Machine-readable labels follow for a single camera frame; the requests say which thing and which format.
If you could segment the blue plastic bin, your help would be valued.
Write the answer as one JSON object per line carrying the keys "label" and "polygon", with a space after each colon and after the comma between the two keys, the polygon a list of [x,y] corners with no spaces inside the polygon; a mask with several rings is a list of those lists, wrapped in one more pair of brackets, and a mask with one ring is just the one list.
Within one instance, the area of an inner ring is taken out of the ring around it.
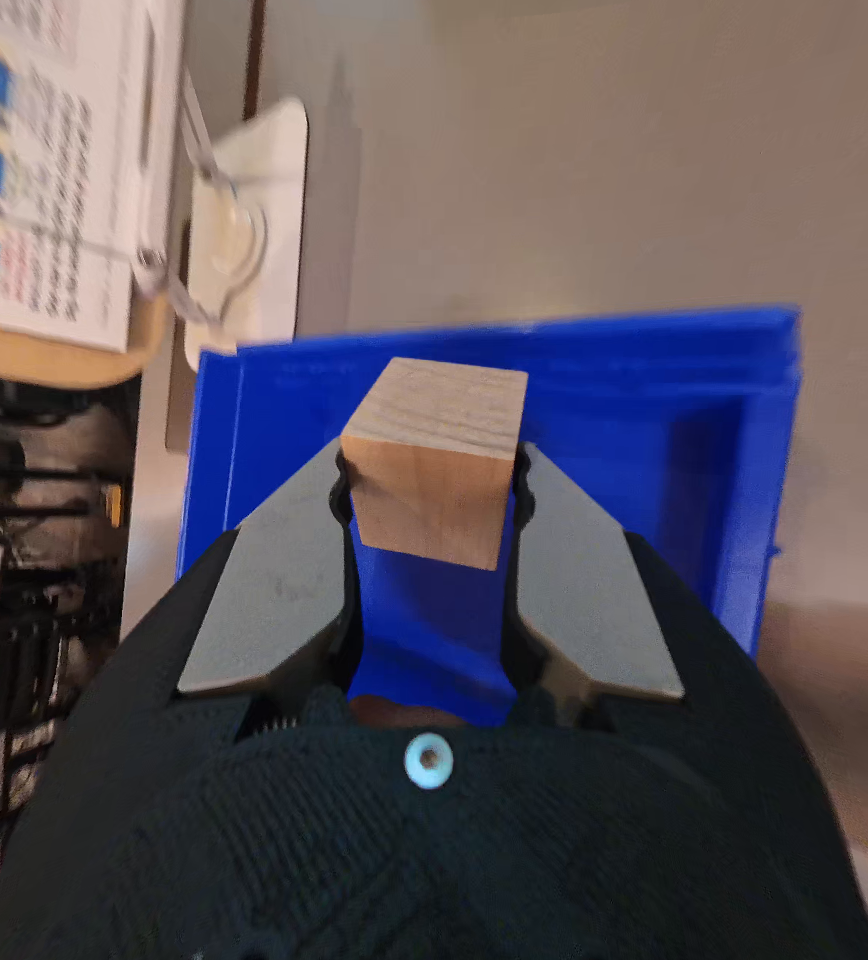
{"label": "blue plastic bin", "polygon": [[200,361],[177,574],[339,438],[397,357],[521,371],[520,438],[668,562],[727,629],[692,654],[714,738],[784,708],[753,663],[801,384],[788,306],[361,335]]}

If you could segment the large wooden cube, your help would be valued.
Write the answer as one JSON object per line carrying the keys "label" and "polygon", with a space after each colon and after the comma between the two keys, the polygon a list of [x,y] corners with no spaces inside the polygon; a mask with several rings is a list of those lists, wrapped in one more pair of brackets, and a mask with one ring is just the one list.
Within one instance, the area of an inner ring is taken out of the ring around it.
{"label": "large wooden cube", "polygon": [[393,358],[341,449],[365,546],[494,572],[528,373]]}

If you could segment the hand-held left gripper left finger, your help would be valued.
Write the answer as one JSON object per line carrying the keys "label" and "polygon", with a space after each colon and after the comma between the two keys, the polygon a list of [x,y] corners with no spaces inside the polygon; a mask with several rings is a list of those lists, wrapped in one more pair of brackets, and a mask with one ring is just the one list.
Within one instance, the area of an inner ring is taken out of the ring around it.
{"label": "hand-held left gripper left finger", "polygon": [[179,695],[350,692],[363,657],[350,487],[335,438],[241,522]]}

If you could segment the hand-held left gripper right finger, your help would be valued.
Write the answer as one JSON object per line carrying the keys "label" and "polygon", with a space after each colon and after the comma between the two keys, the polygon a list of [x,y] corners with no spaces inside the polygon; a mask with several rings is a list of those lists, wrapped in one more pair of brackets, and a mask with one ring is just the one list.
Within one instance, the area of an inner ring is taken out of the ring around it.
{"label": "hand-held left gripper right finger", "polygon": [[517,451],[501,666],[577,724],[603,696],[680,704],[685,688],[625,530],[532,442]]}

